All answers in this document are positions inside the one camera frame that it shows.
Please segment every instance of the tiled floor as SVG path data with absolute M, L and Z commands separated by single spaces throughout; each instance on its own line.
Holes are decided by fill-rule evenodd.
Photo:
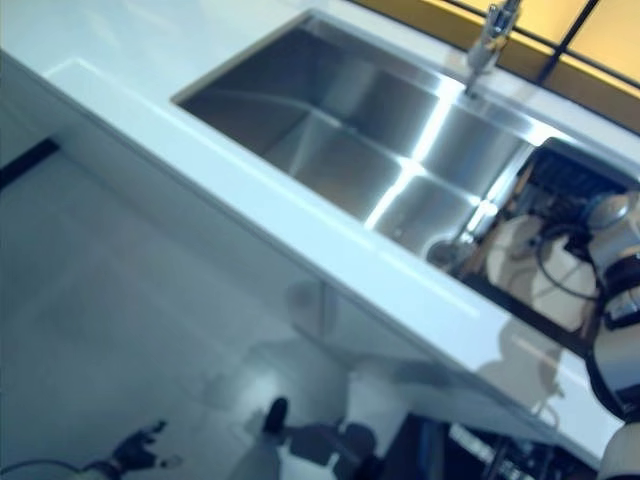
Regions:
M 3 464 L 83 465 L 164 418 L 156 451 L 184 464 L 140 480 L 333 478 L 254 443 L 260 411 L 286 394 L 292 423 L 336 421 L 354 388 L 391 408 L 376 405 L 384 386 L 354 379 L 63 154 L 0 200 Z M 38 472 L 64 478 L 12 478 Z

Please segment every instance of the black cable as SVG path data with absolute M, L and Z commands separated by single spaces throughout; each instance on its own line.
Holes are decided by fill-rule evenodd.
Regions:
M 564 282 L 564 281 L 566 281 L 566 280 L 569 280 L 569 278 L 571 278 L 573 275 L 575 275 L 575 274 L 576 274 L 576 272 L 582 268 L 582 266 L 583 266 L 583 264 L 582 264 L 582 263 L 577 263 L 575 267 L 573 267 L 572 269 L 570 269 L 570 270 L 569 270 L 568 272 L 566 272 L 566 273 L 565 273 L 561 278 L 559 278 L 559 279 L 558 279 L 558 282 L 562 283 L 562 282 Z M 548 295 L 548 294 L 550 294 L 551 292 L 555 291 L 555 290 L 556 290 L 556 288 L 558 288 L 558 287 L 556 287 L 555 285 L 549 285 L 548 287 L 543 288 L 542 290 L 540 290 L 539 292 L 537 292 L 537 293 L 533 296 L 533 298 L 538 298 L 538 299 L 539 299 L 539 298 L 542 298 L 542 297 L 544 297 L 545 295 Z
M 556 225 L 555 227 L 552 227 L 545 234 L 543 234 L 541 236 L 540 241 L 538 242 L 538 245 L 536 246 L 536 262 L 538 263 L 538 266 L 540 267 L 540 271 L 546 277 L 546 279 L 549 280 L 553 285 L 558 287 L 560 290 L 562 290 L 563 292 L 568 293 L 569 295 L 572 295 L 574 297 L 578 297 L 578 298 L 582 298 L 584 300 L 589 300 L 589 301 L 595 302 L 595 301 L 598 301 L 598 299 L 599 299 L 598 296 L 586 295 L 584 293 L 576 292 L 574 290 L 571 290 L 570 288 L 565 287 L 562 283 L 560 283 L 558 280 L 553 278 L 551 276 L 551 274 L 547 271 L 546 267 L 544 266 L 544 260 L 542 258 L 542 249 L 547 244 L 547 242 L 549 242 L 550 240 L 553 240 L 554 237 L 557 234 L 559 234 L 559 233 L 585 233 L 585 232 L 586 232 L 586 230 L 583 227 L 579 226 L 579 225 L 571 225 L 571 224 L 564 225 L 563 224 L 563 225 Z
M 16 470 L 20 470 L 22 468 L 34 467 L 36 465 L 53 465 L 56 467 L 64 468 L 72 473 L 80 473 L 80 469 L 74 467 L 70 463 L 61 462 L 60 460 L 51 460 L 48 458 L 39 458 L 35 460 L 25 460 L 24 462 L 14 463 L 12 465 L 8 465 L 0 470 L 0 475 L 6 475 L 11 472 L 15 472 Z

